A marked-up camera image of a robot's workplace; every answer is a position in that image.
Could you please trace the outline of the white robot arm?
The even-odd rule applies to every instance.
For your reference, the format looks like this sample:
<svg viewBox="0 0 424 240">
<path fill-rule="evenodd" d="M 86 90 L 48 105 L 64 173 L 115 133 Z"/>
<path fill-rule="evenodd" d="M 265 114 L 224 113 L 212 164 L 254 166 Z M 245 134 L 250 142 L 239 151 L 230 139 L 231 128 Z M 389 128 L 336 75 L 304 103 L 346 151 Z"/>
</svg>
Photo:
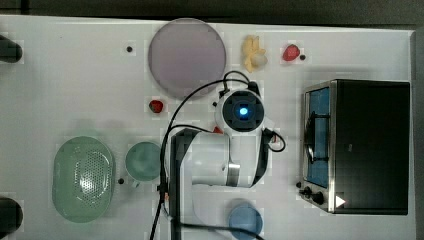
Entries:
<svg viewBox="0 0 424 240">
<path fill-rule="evenodd" d="M 200 240 L 185 224 L 200 225 L 195 185 L 251 188 L 265 175 L 272 131 L 260 93 L 249 88 L 224 94 L 215 107 L 218 133 L 179 127 L 169 141 L 171 240 Z"/>
</svg>

